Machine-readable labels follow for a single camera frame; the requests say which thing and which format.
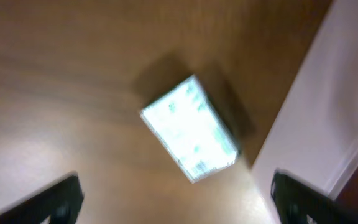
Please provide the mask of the green white soap box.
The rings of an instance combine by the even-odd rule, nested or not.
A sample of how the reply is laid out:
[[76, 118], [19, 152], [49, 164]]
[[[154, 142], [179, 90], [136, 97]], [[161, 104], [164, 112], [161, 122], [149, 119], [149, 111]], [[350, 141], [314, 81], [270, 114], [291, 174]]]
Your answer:
[[140, 117], [192, 183], [237, 161], [239, 145], [195, 75], [142, 108]]

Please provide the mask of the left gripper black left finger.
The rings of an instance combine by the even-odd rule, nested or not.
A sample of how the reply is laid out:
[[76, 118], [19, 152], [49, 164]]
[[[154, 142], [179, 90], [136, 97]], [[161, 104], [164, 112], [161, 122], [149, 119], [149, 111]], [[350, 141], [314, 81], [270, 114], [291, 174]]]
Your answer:
[[76, 223], [84, 199], [78, 174], [66, 174], [0, 209], [0, 223]]

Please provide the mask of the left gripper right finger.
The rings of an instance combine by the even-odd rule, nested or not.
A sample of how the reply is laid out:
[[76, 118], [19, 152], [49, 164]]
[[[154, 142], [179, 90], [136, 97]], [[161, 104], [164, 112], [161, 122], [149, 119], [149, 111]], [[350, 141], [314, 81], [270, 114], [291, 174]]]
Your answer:
[[358, 214], [280, 170], [273, 175], [270, 196], [284, 224], [358, 224]]

